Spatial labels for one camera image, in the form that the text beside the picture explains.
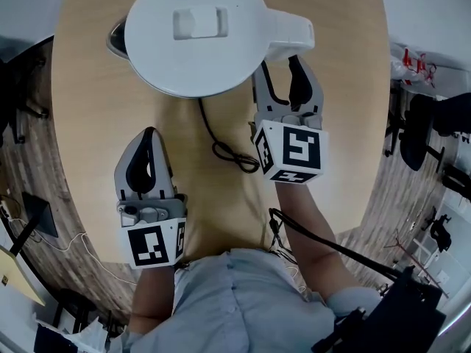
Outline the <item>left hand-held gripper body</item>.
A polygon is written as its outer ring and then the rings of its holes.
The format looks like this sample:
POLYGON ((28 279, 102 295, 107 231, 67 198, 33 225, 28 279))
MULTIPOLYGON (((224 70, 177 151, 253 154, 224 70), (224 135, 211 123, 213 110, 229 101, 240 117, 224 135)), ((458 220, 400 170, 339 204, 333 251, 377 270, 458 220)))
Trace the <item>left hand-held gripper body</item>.
POLYGON ((183 257, 188 197, 120 201, 121 253, 134 269, 173 266, 183 257))

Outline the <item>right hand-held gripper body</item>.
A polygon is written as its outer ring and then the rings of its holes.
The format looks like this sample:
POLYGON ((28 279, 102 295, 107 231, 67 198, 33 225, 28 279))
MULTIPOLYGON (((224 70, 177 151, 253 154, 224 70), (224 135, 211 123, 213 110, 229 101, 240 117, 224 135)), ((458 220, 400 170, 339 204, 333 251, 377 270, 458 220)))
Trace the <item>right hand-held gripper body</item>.
POLYGON ((325 173, 329 135, 318 113, 256 113, 252 142, 263 177, 304 185, 325 173))

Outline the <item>white electric kettle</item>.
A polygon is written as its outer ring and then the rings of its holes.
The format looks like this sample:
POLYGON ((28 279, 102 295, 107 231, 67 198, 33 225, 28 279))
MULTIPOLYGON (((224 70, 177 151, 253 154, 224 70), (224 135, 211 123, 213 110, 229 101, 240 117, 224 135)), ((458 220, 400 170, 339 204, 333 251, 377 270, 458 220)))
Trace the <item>white electric kettle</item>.
POLYGON ((315 46, 308 18, 264 0, 135 0, 107 47, 153 88, 180 98, 215 96, 265 61, 315 46))

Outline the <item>person's right forearm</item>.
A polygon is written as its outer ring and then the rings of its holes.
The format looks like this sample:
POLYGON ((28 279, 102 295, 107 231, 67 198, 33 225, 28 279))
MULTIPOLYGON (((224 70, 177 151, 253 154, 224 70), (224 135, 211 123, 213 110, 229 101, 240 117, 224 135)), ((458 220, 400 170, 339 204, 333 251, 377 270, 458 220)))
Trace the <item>person's right forearm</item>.
MULTIPOLYGON (((310 233, 333 243, 336 241, 307 186, 277 182, 275 187, 283 213, 310 233)), ((336 250, 307 238, 289 226, 285 227, 285 231, 299 270, 310 290, 326 300, 341 290, 360 285, 336 250)))

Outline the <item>person's left forearm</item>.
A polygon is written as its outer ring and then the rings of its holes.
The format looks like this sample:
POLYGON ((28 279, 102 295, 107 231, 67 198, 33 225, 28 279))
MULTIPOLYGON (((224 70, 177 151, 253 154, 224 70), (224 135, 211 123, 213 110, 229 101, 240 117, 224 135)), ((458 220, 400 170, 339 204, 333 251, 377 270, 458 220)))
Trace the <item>person's left forearm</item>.
POLYGON ((141 272, 133 300, 128 330, 145 335, 172 315, 174 268, 146 268, 141 272))

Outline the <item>large clear water bottle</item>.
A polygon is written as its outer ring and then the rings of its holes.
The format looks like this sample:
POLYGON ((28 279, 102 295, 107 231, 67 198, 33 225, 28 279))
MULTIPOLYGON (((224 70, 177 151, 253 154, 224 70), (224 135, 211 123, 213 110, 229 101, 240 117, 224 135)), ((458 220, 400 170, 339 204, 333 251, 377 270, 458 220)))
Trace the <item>large clear water bottle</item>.
POLYGON ((406 49, 396 43, 390 43, 391 79, 412 82, 414 75, 405 64, 406 49))
POLYGON ((437 70, 436 64, 429 62, 426 53, 420 55, 419 72, 422 75, 423 81, 426 85, 435 87, 435 73, 437 70))
POLYGON ((417 53, 406 47, 403 55, 403 65, 406 72, 403 76, 403 82, 406 85, 424 82, 428 76, 426 53, 417 53))

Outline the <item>black mesh office chair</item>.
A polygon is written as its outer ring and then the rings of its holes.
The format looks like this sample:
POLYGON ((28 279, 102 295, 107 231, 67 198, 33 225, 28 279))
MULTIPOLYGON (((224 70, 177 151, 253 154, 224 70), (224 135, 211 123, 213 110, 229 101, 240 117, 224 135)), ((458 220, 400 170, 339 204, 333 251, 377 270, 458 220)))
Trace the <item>black mesh office chair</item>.
POLYGON ((439 173, 443 161, 445 148, 437 151, 429 146, 434 122, 434 104, 436 101, 426 95, 416 94, 409 104, 409 109, 401 115, 399 97, 394 103, 394 111, 388 111, 388 126, 385 137, 391 135, 391 148, 385 150, 384 155, 390 157, 398 141, 400 141, 401 157, 406 165, 413 171, 422 167, 427 154, 434 157, 438 164, 436 173, 439 173))
POLYGON ((456 132, 471 134, 471 93, 436 101, 433 109, 433 129, 441 136, 456 132))

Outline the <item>person's light blue shirt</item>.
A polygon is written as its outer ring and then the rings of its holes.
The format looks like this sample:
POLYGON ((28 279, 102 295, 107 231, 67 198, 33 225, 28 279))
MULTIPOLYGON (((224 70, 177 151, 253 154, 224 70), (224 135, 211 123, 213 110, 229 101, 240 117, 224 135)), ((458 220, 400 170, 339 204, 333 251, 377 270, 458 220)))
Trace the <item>person's light blue shirt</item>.
POLYGON ((279 257, 233 249, 178 271, 172 316, 145 335, 124 332, 109 353, 312 353, 337 318, 380 301, 363 287, 303 296, 279 257))

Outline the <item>black equipment box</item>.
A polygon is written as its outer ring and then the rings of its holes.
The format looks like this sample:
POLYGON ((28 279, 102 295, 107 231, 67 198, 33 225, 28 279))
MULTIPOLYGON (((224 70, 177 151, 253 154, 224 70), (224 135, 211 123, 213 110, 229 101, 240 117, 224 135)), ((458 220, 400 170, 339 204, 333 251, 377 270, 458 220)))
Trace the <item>black equipment box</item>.
POLYGON ((340 318, 313 353, 427 353, 446 315, 437 310, 442 291, 413 279, 407 267, 378 306, 340 318))

